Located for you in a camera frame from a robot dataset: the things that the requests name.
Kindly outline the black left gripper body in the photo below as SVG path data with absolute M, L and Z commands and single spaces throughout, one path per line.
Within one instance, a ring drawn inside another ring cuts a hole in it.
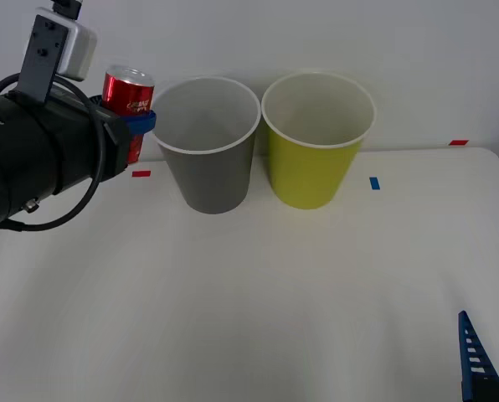
M 102 106 L 96 109 L 105 138 L 105 168 L 102 181 L 124 172 L 128 166 L 131 135 L 116 113 Z M 59 173 L 55 188 L 61 193 L 93 178 L 98 161 L 98 141 L 90 114 L 72 92 L 54 86 L 43 108 L 43 128 L 55 143 Z

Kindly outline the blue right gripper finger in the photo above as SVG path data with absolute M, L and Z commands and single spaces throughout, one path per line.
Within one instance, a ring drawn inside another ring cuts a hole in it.
M 466 311 L 458 315 L 463 402 L 499 402 L 499 375 Z

